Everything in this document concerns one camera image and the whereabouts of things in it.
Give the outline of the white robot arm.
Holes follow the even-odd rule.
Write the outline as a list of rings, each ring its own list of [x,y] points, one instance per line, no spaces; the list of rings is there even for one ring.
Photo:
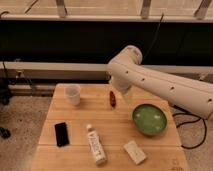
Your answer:
[[[128,45],[109,61],[110,82],[119,92],[136,86],[204,119],[213,115],[213,84],[142,67],[142,59],[140,49]]]

